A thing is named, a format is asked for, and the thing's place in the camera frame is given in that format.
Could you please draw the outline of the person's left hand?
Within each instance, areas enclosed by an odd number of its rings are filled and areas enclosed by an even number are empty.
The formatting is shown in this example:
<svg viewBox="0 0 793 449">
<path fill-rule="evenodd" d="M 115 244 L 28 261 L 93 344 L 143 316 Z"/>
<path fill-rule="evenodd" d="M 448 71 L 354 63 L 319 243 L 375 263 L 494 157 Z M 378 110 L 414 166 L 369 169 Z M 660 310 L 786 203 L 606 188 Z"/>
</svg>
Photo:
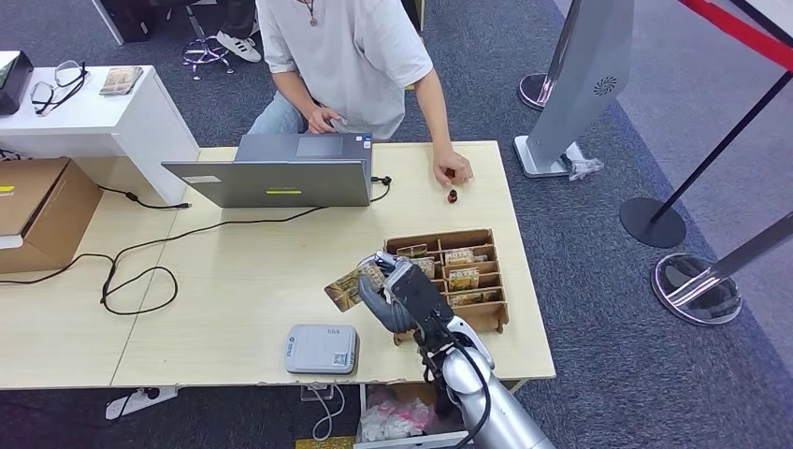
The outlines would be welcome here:
<svg viewBox="0 0 793 449">
<path fill-rule="evenodd" d="M 435 179 L 441 185 L 459 185 L 473 178 L 469 160 L 454 150 L 434 152 L 432 163 Z"/>
</svg>

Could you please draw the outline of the person's right hand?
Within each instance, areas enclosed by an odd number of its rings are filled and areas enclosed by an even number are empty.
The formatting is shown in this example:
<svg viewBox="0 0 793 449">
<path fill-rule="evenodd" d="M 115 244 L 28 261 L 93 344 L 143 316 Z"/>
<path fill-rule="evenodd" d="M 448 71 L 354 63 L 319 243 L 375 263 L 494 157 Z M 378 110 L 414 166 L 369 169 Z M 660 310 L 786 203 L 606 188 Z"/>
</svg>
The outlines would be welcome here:
<svg viewBox="0 0 793 449">
<path fill-rule="evenodd" d="M 308 131 L 317 135 L 337 133 L 333 122 L 341 119 L 334 110 L 317 106 L 310 108 L 305 118 Z"/>
</svg>

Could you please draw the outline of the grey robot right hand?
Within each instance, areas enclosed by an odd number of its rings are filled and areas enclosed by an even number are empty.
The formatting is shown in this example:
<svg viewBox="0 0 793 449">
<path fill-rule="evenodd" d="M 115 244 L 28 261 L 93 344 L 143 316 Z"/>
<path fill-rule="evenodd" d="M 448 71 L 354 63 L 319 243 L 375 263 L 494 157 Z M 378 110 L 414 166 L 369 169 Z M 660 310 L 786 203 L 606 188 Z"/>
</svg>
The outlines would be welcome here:
<svg viewBox="0 0 793 449">
<path fill-rule="evenodd" d="M 414 264 L 407 257 L 385 251 L 377 251 L 357 266 L 358 296 L 380 323 L 394 334 L 417 328 L 415 319 L 392 291 L 412 268 Z"/>
</svg>

